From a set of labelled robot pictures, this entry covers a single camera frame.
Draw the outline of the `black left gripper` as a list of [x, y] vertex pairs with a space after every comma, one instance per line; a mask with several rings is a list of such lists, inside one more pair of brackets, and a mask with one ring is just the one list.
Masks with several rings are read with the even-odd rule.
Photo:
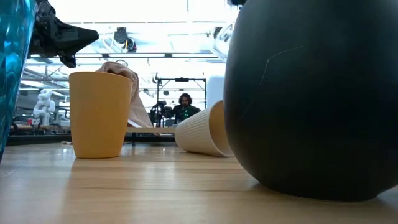
[[59, 56], [64, 65], [75, 68], [75, 54], [98, 40], [98, 32], [62, 22], [48, 1], [36, 1], [36, 5], [29, 55]]

